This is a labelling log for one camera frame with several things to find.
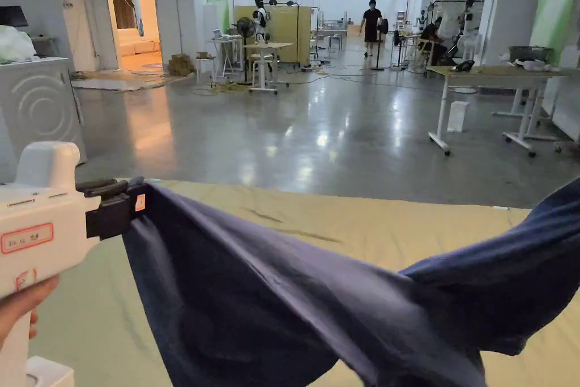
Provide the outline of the person's left hand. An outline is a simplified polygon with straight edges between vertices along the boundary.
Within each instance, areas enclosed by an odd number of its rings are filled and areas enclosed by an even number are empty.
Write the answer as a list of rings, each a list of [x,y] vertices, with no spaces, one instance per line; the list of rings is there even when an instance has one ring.
[[[26,314],[30,315],[28,338],[34,339],[37,336],[37,308],[54,292],[59,281],[60,276],[55,275],[1,300],[1,347],[16,322]]]

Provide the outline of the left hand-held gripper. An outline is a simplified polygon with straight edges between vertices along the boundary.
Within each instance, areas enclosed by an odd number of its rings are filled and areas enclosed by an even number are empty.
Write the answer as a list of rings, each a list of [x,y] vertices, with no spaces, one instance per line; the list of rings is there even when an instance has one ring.
[[[37,142],[22,152],[13,183],[1,187],[1,301],[77,265],[76,243],[128,231],[146,208],[144,177],[77,182],[77,145]],[[84,197],[100,200],[86,213]],[[73,369],[29,355],[32,311],[18,311],[2,330],[2,386],[74,386]]]

